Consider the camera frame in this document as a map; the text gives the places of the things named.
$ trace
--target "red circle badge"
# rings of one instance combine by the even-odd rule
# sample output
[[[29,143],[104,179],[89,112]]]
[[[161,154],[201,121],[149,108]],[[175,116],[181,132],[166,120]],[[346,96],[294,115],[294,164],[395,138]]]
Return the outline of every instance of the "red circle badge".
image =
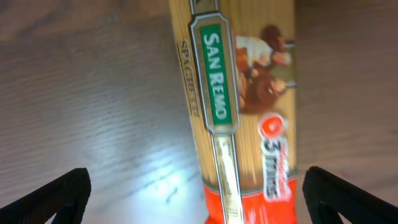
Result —
[[[285,119],[277,113],[265,114],[259,123],[260,135],[266,139],[281,137],[285,131]]]

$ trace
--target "spaghetti package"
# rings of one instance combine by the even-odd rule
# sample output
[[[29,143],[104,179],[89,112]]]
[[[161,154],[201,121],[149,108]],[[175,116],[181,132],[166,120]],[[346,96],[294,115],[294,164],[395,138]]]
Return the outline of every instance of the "spaghetti package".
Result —
[[[293,224],[293,0],[169,0],[207,224]]]

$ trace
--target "wooden table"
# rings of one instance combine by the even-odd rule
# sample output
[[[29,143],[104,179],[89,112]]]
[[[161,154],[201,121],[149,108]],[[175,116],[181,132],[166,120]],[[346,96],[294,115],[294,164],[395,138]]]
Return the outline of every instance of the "wooden table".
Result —
[[[167,7],[1,2],[0,207],[87,167],[83,223],[203,223]],[[395,1],[297,3],[300,172],[320,165],[395,205],[397,18]],[[297,214],[309,223],[301,191]]]

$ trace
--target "green label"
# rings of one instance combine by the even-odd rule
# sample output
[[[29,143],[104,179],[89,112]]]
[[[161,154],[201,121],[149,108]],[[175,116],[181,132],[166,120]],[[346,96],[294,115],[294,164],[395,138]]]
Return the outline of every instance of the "green label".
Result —
[[[232,124],[221,25],[200,28],[214,125]]]

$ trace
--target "red label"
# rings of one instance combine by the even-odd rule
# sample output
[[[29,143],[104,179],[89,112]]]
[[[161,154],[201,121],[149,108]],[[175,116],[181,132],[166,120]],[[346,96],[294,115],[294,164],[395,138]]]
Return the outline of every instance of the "red label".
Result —
[[[296,180],[289,180],[289,187],[295,192]],[[218,193],[205,187],[209,218],[205,224],[223,224],[223,209]],[[267,202],[262,192],[242,197],[244,224],[297,224],[294,197],[283,202]]]

